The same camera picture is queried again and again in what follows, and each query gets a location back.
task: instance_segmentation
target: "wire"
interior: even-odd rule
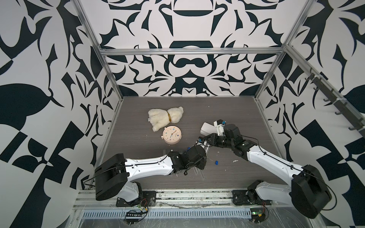
[[[269,212],[269,209],[265,205],[263,205],[263,207],[264,207],[264,210],[266,208],[266,211],[268,212],[268,216],[266,216],[266,213],[265,213],[265,219],[263,220],[263,221],[265,221],[269,218],[270,212]]]
[[[254,138],[254,137],[249,137],[249,136],[245,136],[245,135],[242,135],[242,136],[243,136],[243,137],[246,137],[246,138],[256,139],[256,138]],[[259,149],[261,150],[261,152],[262,152],[264,155],[267,155],[267,156],[269,156],[269,157],[271,157],[271,158],[273,158],[273,159],[275,159],[275,160],[277,160],[277,161],[279,161],[279,162],[283,163],[284,165],[289,166],[291,169],[295,169],[295,170],[297,170],[297,171],[299,171],[299,172],[303,172],[303,173],[305,173],[306,175],[309,175],[309,176],[312,176],[312,177],[316,178],[316,179],[317,179],[317,180],[319,180],[320,182],[324,183],[324,184],[325,184],[325,185],[326,185],[326,186],[327,186],[327,187],[328,187],[328,188],[332,191],[332,193],[333,193],[333,195],[334,195],[334,197],[335,197],[335,205],[334,205],[332,208],[330,208],[330,209],[322,209],[322,210],[332,210],[332,209],[334,209],[334,208],[337,206],[337,196],[336,196],[335,192],[332,190],[332,188],[331,188],[330,186],[328,186],[328,184],[326,184],[323,180],[319,179],[318,177],[316,177],[316,176],[314,176],[314,175],[312,175],[312,174],[310,174],[310,173],[305,172],[304,170],[299,170],[299,169],[297,169],[297,168],[294,168],[293,166],[290,166],[290,165],[288,165],[288,164],[286,164],[286,163],[284,163],[284,162],[282,162],[282,161],[280,161],[280,160],[278,160],[278,159],[276,159],[276,158],[274,158],[274,157],[272,157],[272,156],[268,155],[266,152],[263,152],[263,151],[262,151],[262,149],[261,149],[261,147],[260,147],[260,144],[259,144],[258,139],[256,139],[256,141],[257,141],[257,145],[258,145]]]
[[[146,203],[145,203],[145,205],[144,205],[144,207],[145,207],[145,212],[142,212],[142,214],[145,214],[145,216],[143,216],[143,218],[141,218],[140,220],[138,220],[138,222],[140,222],[140,221],[142,221],[146,216],[147,216],[147,214],[148,214],[148,206],[146,206],[146,204],[148,203],[147,202],[147,200],[146,200],[146,198],[144,198],[141,202],[140,202],[140,204],[142,205],[142,202],[143,201],[146,201]],[[129,212],[136,212],[136,213],[140,213],[139,211],[135,211],[135,210],[130,210],[130,211],[128,211],[128,212],[126,212],[126,214],[124,215],[124,220],[126,220],[126,218],[127,218],[127,213],[129,213]]]
[[[161,161],[165,160],[168,157],[168,155],[166,155],[166,157],[164,157]],[[143,164],[135,164],[135,165],[127,165],[126,167],[130,167],[130,166],[141,166],[141,165],[152,165],[152,164],[157,164],[161,161],[158,162],[153,162],[153,163],[143,163]]]
[[[105,171],[103,171],[103,172],[99,173],[98,175],[95,175],[95,176],[93,176],[92,178],[85,180],[85,181],[84,181],[84,184],[85,184],[85,182],[87,182],[87,181],[89,181],[89,180],[94,179],[95,177],[97,177],[97,176],[99,176],[99,175],[101,175],[101,174],[105,173],[106,171],[109,171],[109,170],[112,170],[112,169],[116,169],[116,168],[120,168],[120,167],[123,167],[123,166],[116,166],[116,167],[113,167],[113,168],[107,169],[107,170],[105,170]]]
[[[206,146],[206,145],[204,145],[204,144],[202,144],[201,146],[205,146],[205,147],[212,147],[212,146]]]
[[[135,165],[135,166],[157,164],[157,163],[159,163],[159,162],[161,162],[161,161],[154,162],[154,163],[143,163],[143,164],[138,164],[138,165]],[[103,171],[103,172],[99,173],[98,175],[93,176],[93,177],[92,177],[92,178],[90,178],[90,179],[85,180],[85,181],[83,182],[83,184],[84,184],[84,185],[88,185],[88,184],[85,184],[85,182],[87,182],[87,181],[89,181],[89,180],[92,180],[92,179],[94,179],[95,177],[97,177],[97,176],[99,176],[99,175],[101,175],[101,174],[103,174],[103,173],[105,173],[105,172],[107,172],[107,171],[109,171],[109,170],[116,169],[116,168],[121,168],[121,167],[130,167],[130,166],[134,166],[134,165],[128,165],[128,166],[122,165],[122,166],[115,166],[115,167],[112,167],[112,168],[110,168],[110,169],[107,169],[107,170],[105,170],[105,171]]]
[[[196,142],[192,147],[190,147],[187,151],[189,151],[191,148],[193,148],[194,146],[198,145],[198,142]]]
[[[147,206],[147,210],[146,210],[146,212],[147,212],[147,213],[145,214],[145,216],[144,216],[143,218],[141,218],[141,220],[139,220],[139,222],[140,222],[140,221],[142,221],[142,220],[143,220],[143,219],[147,216],[147,214],[148,214],[148,206]]]
[[[88,184],[86,184],[86,183],[84,183],[84,185],[91,186],[91,187],[95,187],[95,185],[88,185]]]

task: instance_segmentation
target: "black and white patterned wall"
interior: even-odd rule
[[[255,95],[274,54],[108,56],[124,96]]]
[[[1,227],[62,227],[118,98],[69,0],[0,3]]]
[[[296,48],[351,104],[364,113],[365,2],[318,0]],[[335,191],[337,205],[322,211],[329,226],[364,226],[365,139],[286,55],[260,102],[281,151],[289,161],[319,169]],[[330,209],[335,199],[325,207]]]
[[[105,49],[280,47],[305,0],[82,0]],[[109,56],[124,96],[255,95],[274,54]]]

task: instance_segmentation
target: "wooden floor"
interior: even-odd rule
[[[147,121],[148,111],[179,106],[184,108],[184,114],[174,125],[181,129],[182,139],[176,145],[168,145],[161,139],[163,128],[152,131]],[[186,150],[202,136],[200,128],[204,122],[213,124],[218,119],[235,124],[242,135],[259,139],[260,146],[277,154],[252,97],[125,97],[104,161],[118,153],[123,153],[125,158],[144,159],[167,154],[171,149]],[[257,179],[284,183],[229,149],[211,147],[207,157],[204,170],[191,169],[187,176],[153,176],[137,181],[143,189],[246,188]]]

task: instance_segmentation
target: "clock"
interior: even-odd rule
[[[178,143],[181,139],[180,128],[178,128],[176,126],[165,127],[165,130],[162,133],[161,139],[163,139],[167,144],[170,144],[170,145]]]

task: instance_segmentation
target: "stuffed teddy bear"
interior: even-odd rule
[[[162,109],[151,109],[148,111],[149,122],[152,124],[152,130],[158,131],[161,127],[164,127],[171,123],[178,123],[183,116],[184,109],[182,107],[171,108],[167,111]]]

